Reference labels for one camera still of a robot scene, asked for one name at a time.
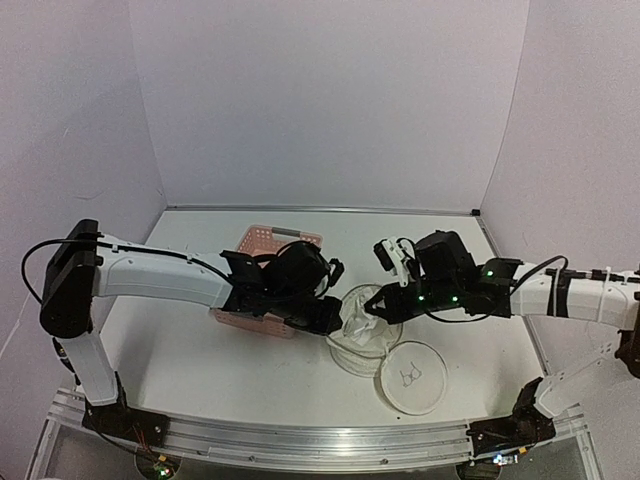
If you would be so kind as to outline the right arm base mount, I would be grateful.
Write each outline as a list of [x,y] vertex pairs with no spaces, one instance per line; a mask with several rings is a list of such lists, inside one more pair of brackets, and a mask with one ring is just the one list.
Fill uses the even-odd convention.
[[466,435],[474,458],[532,447],[555,437],[553,419],[535,408],[535,392],[541,382],[538,377],[521,389],[510,415],[470,423]]

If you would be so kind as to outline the white mesh laundry bag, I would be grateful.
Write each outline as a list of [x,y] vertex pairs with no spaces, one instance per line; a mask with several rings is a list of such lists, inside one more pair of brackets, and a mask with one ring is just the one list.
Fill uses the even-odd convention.
[[364,311],[364,303],[380,288],[362,284],[343,297],[343,326],[326,338],[332,359],[352,375],[373,379],[378,395],[396,411],[427,415],[447,392],[446,363],[430,345],[405,340],[402,325],[389,325]]

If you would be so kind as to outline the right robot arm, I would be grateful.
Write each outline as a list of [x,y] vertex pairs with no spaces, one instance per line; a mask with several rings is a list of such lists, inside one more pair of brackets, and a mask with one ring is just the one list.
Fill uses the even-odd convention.
[[619,340],[596,348],[563,370],[527,384],[503,425],[514,443],[524,443],[598,384],[639,376],[639,275],[611,269],[575,270],[556,255],[538,264],[494,257],[474,261],[455,231],[437,230],[411,241],[391,237],[373,252],[395,277],[365,303],[367,313],[388,324],[419,316],[444,322],[443,312],[461,310],[466,322],[491,317],[541,317],[611,327]]

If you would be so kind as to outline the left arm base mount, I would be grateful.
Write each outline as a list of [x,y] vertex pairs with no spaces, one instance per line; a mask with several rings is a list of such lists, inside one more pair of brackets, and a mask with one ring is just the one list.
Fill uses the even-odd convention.
[[168,432],[167,415],[131,407],[119,389],[116,400],[105,405],[85,401],[82,426],[109,439],[125,440],[138,446],[162,447]]

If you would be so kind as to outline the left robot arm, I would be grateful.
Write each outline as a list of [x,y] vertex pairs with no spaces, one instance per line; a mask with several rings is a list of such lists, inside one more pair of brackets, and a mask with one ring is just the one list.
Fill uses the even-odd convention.
[[93,219],[69,234],[31,246],[20,263],[22,281],[39,306],[39,322],[53,339],[94,417],[114,437],[134,428],[119,369],[125,355],[107,346],[122,340],[149,349],[153,328],[171,316],[214,310],[250,320],[276,316],[294,330],[327,336],[341,325],[341,301],[330,291],[345,267],[309,240],[273,253],[224,249],[198,253],[150,246],[101,232]]

